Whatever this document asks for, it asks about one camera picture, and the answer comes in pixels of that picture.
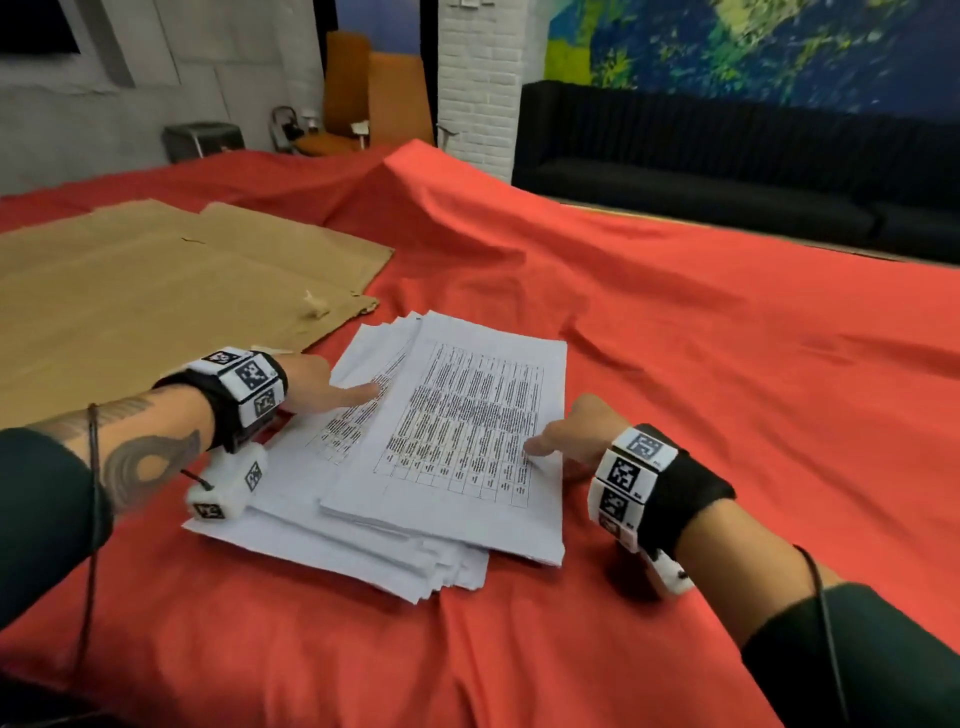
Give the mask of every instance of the sleeve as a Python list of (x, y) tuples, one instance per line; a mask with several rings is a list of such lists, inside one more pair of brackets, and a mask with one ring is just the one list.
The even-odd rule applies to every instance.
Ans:
[[(869, 587), (827, 600), (850, 725), (958, 725), (960, 656)], [(787, 728), (842, 724), (816, 598), (770, 619), (742, 657)]]
[[(113, 523), (100, 503), (98, 548)], [(0, 629), (89, 556), (92, 509), (86, 463), (33, 430), (0, 430)]]

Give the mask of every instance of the flattened cardboard box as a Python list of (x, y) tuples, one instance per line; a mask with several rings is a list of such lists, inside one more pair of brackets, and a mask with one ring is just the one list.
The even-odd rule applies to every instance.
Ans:
[(389, 248), (218, 207), (127, 203), (0, 235), (0, 427), (135, 394), (224, 345), (300, 351), (376, 306), (358, 291)]

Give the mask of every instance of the black wristband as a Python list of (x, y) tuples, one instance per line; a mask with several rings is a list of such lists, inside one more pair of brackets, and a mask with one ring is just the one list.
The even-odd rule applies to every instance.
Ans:
[(676, 448), (679, 453), (658, 476), (636, 530), (637, 543), (647, 553), (661, 549), (675, 559), (674, 549), (687, 524), (716, 500), (736, 499), (733, 486), (705, 468), (652, 425), (635, 429)]
[[(287, 375), (283, 368), (276, 363), (276, 359), (264, 352), (258, 352), (257, 355), (263, 356), (272, 366), (283, 384), (284, 395), (288, 391)], [(153, 389), (166, 387), (172, 384), (187, 384), (199, 390), (206, 401), (210, 404), (213, 411), (213, 441), (209, 449), (223, 447), (227, 452), (236, 452), (246, 445), (253, 437), (262, 430), (276, 414), (276, 406), (271, 406), (269, 411), (265, 412), (250, 425), (243, 426), (240, 421), (240, 411), (238, 402), (234, 395), (230, 393), (227, 387), (215, 375), (202, 374), (191, 369), (184, 369), (176, 372), (154, 384)]]

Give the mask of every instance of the hand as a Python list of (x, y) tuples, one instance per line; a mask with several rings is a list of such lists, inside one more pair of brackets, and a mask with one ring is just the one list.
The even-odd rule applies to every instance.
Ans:
[(279, 354), (276, 362), (287, 375), (287, 399), (291, 412), (326, 412), (337, 407), (355, 407), (380, 396), (373, 382), (341, 389), (330, 384), (330, 365), (322, 356)]
[(541, 434), (527, 440), (523, 449), (537, 457), (559, 450), (564, 457), (596, 468), (611, 443), (631, 426), (596, 395), (582, 395), (573, 402), (565, 420), (547, 425)]

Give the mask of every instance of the red fabric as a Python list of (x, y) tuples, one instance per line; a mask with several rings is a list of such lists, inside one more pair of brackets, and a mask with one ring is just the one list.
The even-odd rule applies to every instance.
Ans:
[[(655, 423), (780, 534), (960, 647), (957, 271), (564, 207), (420, 143), (71, 184), (3, 201), (0, 226), (140, 197), (395, 247), (368, 323), (433, 308), (565, 339), (567, 401), (590, 390)], [(317, 351), (335, 359), (357, 325)], [(140, 724), (777, 725), (699, 594), (618, 593), (583, 482), (561, 569), (494, 555), (481, 591), (417, 607), (182, 531), (182, 487), (102, 552), (81, 690)], [(78, 571), (0, 637), (0, 665), (62, 685), (83, 593)]]

